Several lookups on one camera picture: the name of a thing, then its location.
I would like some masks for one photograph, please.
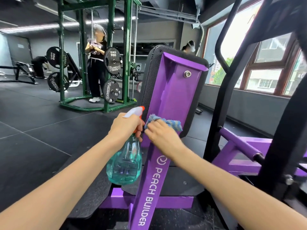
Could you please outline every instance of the person bending over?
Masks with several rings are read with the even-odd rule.
[[[31,60],[31,64],[33,64],[35,76],[37,78],[45,78],[43,64],[45,64],[47,68],[49,67],[46,56],[35,57],[34,59]]]
[[[195,43],[193,40],[190,40],[187,45],[183,46],[181,49],[185,53],[191,53],[195,51]]]
[[[103,62],[103,55],[106,51],[106,31],[105,29],[98,25],[94,25],[95,39],[91,39],[87,43],[85,52],[90,53],[89,60],[87,62],[87,75],[88,84],[90,86],[91,98],[90,102],[100,101],[100,88],[98,81],[100,81],[101,90],[103,90],[103,85],[105,83],[106,67]]]
[[[47,182],[0,213],[1,229],[58,230],[107,161],[144,122],[120,113],[108,135]],[[286,204],[189,150],[162,120],[148,124],[145,134],[167,158],[194,177],[245,230],[306,230],[307,219]]]

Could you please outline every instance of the transparent green bottle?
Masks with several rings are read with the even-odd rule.
[[[106,173],[110,182],[117,185],[134,183],[142,169],[140,141],[132,134],[124,146],[106,164]]]

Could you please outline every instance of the blue cloth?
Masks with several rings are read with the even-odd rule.
[[[173,128],[175,131],[182,131],[182,126],[181,126],[181,122],[180,121],[176,121],[176,120],[166,120],[163,119],[159,116],[156,116],[154,114],[150,115],[146,124],[145,124],[145,129],[147,129],[147,125],[151,122],[151,121],[155,121],[161,119],[163,120],[168,126],[170,126],[171,128]]]

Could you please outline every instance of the right hand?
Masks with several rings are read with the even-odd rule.
[[[145,134],[172,161],[186,148],[177,132],[161,119],[149,123]]]

